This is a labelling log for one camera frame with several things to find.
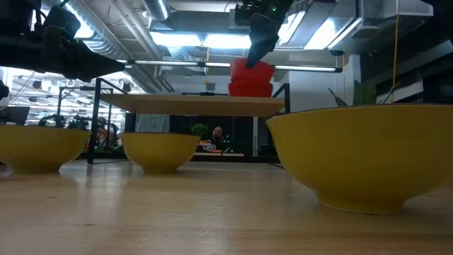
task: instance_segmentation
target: wooden table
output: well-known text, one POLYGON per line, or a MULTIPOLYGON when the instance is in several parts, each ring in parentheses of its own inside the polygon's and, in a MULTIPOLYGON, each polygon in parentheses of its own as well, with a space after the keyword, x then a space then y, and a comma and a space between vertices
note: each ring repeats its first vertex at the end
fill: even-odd
POLYGON ((267 164, 143 176, 129 162, 78 161, 60 173, 0 178, 1 255, 453 254, 453 185, 371 216, 320 206, 267 164))
POLYGON ((285 107, 283 98, 234 96, 101 94, 101 100, 140 114, 272 117, 285 107))

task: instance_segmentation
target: potted plant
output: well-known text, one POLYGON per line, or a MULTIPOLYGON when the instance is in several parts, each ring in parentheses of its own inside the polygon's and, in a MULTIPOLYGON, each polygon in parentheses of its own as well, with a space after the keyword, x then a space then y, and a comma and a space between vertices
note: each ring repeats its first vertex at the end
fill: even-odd
MULTIPOLYGON (((399 84, 393 86, 390 91, 388 92, 385 97, 383 97, 381 100, 377 101, 377 93, 376 93, 376 85, 371 85, 371 86, 363 86, 358 81, 354 81, 354 100, 353 100, 353 105, 354 106, 363 106, 363 105, 370 105, 370 104, 382 104, 382 103, 387 103, 389 100, 390 96, 395 92, 395 90, 399 87, 399 84)), ((335 93, 331 90, 328 89, 332 96, 335 99, 335 102, 337 103, 337 106, 343 107, 343 106, 348 106, 346 102, 344 102, 343 99, 337 97, 335 93)))
POLYGON ((203 124, 195 124, 190 128, 190 131, 192 134, 197 135, 203 139, 203 137, 206 137, 209 133, 209 130, 207 129, 206 125, 203 124))

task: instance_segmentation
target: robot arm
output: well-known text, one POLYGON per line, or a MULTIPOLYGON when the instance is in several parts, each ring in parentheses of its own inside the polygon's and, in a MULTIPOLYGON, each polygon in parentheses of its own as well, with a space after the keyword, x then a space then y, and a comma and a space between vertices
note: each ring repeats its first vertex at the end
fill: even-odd
POLYGON ((234 20, 239 26, 250 26, 252 46, 248 54, 247 68, 252 68, 277 43, 278 30, 285 22, 293 0, 243 0, 237 5, 234 20))
POLYGON ((44 23, 40 22, 41 1, 0 1, 0 66, 54 72, 82 81, 125 70, 124 64, 92 52, 74 37, 81 24, 63 8, 68 1, 53 6, 44 23))

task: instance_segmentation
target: ceiling light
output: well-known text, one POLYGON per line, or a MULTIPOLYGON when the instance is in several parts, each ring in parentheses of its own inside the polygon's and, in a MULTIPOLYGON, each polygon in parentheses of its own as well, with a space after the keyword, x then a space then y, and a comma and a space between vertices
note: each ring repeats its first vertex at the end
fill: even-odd
POLYGON ((166 47, 200 46, 201 40, 196 34, 150 32, 157 45, 166 47))
POLYGON ((126 74, 125 72, 115 72, 115 73, 112 73, 112 74, 104 75, 101 78, 114 79, 114 80, 120 80, 120 79, 132 80, 132 77, 130 75, 126 74))
POLYGON ((229 63, 206 62, 206 67, 230 67, 229 63))
POLYGON ((204 46, 217 49, 249 49, 252 45, 248 35, 210 34, 204 46))
POLYGON ((349 26, 348 29, 346 29, 344 32, 341 33, 340 36, 338 36, 329 46, 328 46, 328 49, 331 49, 333 47, 335 47, 335 45, 337 45, 341 40, 343 40, 346 35, 348 35, 349 33, 351 33, 351 31, 357 27, 360 23, 362 22, 362 18, 358 18, 356 21, 354 21, 354 23, 352 25, 349 26))
POLYGON ((303 67, 303 66, 289 66, 289 65, 276 65, 275 70, 286 71, 308 71, 308 72, 335 72, 335 67, 303 67))
POLYGON ((161 66, 197 67, 197 62, 190 61, 165 61, 165 60, 137 60, 135 64, 150 64, 161 66))
POLYGON ((69 95, 76 96, 76 97, 80 97, 79 94, 77 94, 76 92, 73 92, 73 91, 69 92, 69 95))
POLYGON ((87 99, 87 98, 83 98, 83 97, 78 97, 76 98, 77 101, 80 101, 82 103, 86 103, 86 104, 90 104, 91 103, 91 100, 90 99, 87 99))
POLYGON ((282 25, 278 31, 278 36, 280 36, 280 41, 278 45, 284 45, 289 42, 289 39, 294 35, 297 27, 300 25, 302 19, 305 16, 305 11, 301 11, 298 14, 292 14, 288 16, 288 24, 282 25))
POLYGON ((305 45, 305 50, 324 50, 336 37, 335 23, 328 18, 305 45))

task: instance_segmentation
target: shelf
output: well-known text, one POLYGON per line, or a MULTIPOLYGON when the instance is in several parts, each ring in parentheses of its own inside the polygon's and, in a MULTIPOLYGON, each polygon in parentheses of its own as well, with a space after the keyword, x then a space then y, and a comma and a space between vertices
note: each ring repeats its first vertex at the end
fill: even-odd
POLYGON ((271 117, 283 98, 101 94, 101 100, 138 114, 271 117))

